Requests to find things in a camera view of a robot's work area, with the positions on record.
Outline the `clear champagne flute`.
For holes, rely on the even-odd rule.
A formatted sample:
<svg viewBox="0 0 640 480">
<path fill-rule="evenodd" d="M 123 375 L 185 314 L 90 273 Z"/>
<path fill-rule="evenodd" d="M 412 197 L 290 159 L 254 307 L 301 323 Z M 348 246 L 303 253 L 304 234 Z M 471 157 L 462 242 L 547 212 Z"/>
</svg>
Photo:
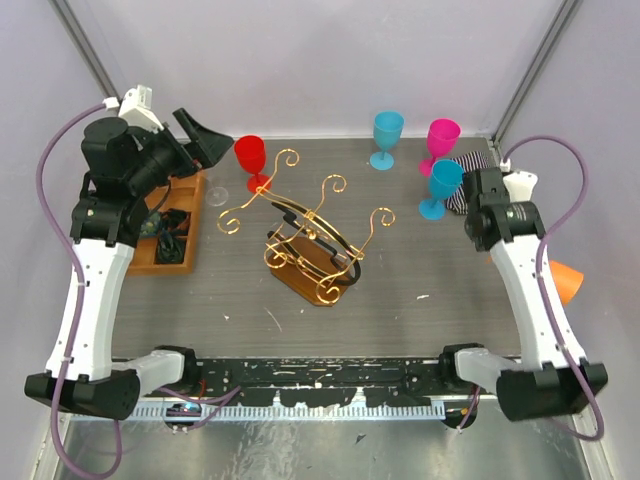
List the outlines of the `clear champagne flute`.
<svg viewBox="0 0 640 480">
<path fill-rule="evenodd" d="M 206 174 L 205 201 L 209 206 L 220 207 L 227 203 L 229 192 L 224 187 L 223 180 L 212 169 Z"/>
</svg>

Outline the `red wine glass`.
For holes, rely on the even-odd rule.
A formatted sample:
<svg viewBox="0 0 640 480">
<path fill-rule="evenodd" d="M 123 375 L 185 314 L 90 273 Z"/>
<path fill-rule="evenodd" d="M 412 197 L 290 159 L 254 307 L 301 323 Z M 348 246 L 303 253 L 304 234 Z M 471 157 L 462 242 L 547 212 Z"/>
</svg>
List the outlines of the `red wine glass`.
<svg viewBox="0 0 640 480">
<path fill-rule="evenodd" d="M 269 185 L 269 177 L 262 173 L 266 165 L 266 147 L 261 137 L 246 135 L 239 138 L 234 152 L 240 167 L 250 175 L 247 189 L 251 193 L 255 193 L 258 187 Z"/>
</svg>

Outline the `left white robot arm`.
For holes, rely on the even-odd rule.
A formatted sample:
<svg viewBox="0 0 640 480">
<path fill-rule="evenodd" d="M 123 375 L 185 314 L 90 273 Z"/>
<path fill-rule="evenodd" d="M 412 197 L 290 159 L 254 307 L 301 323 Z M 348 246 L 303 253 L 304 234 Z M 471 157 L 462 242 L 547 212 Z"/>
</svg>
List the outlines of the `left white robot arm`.
<svg viewBox="0 0 640 480">
<path fill-rule="evenodd" d="M 117 306 L 148 217 L 147 197 L 172 177 L 214 167 L 234 144 L 183 108 L 173 115 L 188 142 L 165 125 L 141 126 L 130 117 L 101 118 L 84 129 L 88 170 L 71 230 L 59 236 L 72 261 L 64 315 L 44 371 L 27 376 L 24 385 L 28 398 L 52 410 L 124 420 L 140 397 L 162 387 L 178 396 L 199 387 L 191 348 L 161 346 L 124 363 L 112 360 Z"/>
</svg>

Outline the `orange wine glass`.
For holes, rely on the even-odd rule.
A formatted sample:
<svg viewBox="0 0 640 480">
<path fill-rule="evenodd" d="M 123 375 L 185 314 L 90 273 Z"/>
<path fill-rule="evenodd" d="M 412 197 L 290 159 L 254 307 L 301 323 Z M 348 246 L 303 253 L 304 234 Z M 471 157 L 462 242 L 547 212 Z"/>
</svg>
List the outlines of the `orange wine glass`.
<svg viewBox="0 0 640 480">
<path fill-rule="evenodd" d="M 566 306 L 580 290 L 584 281 L 584 274 L 554 260 L 547 260 L 546 265 L 549 266 L 559 299 L 562 305 Z M 505 268 L 497 267 L 497 269 L 507 290 L 510 303 L 515 306 L 516 302 L 522 297 L 519 294 L 517 277 L 516 275 L 508 274 Z"/>
</svg>

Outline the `blue wine glass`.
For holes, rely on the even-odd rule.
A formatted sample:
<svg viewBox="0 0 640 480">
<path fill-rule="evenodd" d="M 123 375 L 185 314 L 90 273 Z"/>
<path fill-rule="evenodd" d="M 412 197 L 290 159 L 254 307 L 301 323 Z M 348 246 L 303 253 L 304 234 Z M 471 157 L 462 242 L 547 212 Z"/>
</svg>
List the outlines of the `blue wine glass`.
<svg viewBox="0 0 640 480">
<path fill-rule="evenodd" d="M 404 128 L 404 117 L 397 111 L 383 111 L 374 118 L 373 140 L 378 151 L 370 157 L 370 165 L 379 171 L 393 167 L 391 150 L 399 142 Z"/>
<path fill-rule="evenodd" d="M 428 182 L 430 197 L 419 204 L 423 218 L 438 221 L 444 217 L 444 201 L 460 187 L 463 174 L 463 168 L 451 159 L 438 160 L 433 164 Z"/>
</svg>

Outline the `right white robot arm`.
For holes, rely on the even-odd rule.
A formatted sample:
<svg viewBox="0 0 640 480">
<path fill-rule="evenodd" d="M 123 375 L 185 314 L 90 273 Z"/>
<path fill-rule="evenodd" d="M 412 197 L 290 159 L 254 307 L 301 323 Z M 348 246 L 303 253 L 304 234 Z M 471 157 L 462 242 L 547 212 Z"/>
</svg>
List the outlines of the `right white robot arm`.
<svg viewBox="0 0 640 480">
<path fill-rule="evenodd" d="M 477 343 L 446 346 L 438 359 L 444 390 L 471 384 L 496 395 L 511 421 L 582 412 L 608 382 L 606 368 L 587 359 L 573 334 L 551 277 L 545 228 L 531 201 L 511 200 L 498 168 L 463 177 L 465 232 L 490 255 L 507 291 L 519 334 L 518 361 Z"/>
</svg>

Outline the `pink wine glass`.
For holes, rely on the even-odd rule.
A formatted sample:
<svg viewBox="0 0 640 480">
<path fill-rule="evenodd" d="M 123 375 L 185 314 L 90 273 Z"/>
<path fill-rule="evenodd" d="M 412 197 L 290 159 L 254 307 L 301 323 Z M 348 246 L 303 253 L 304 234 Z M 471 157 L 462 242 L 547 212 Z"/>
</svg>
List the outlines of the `pink wine glass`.
<svg viewBox="0 0 640 480">
<path fill-rule="evenodd" d="M 460 134 L 460 126 L 452 119 L 438 118 L 430 124 L 426 138 L 430 157 L 423 159 L 419 165 L 419 171 L 423 176 L 428 177 L 434 163 L 453 150 Z"/>
</svg>

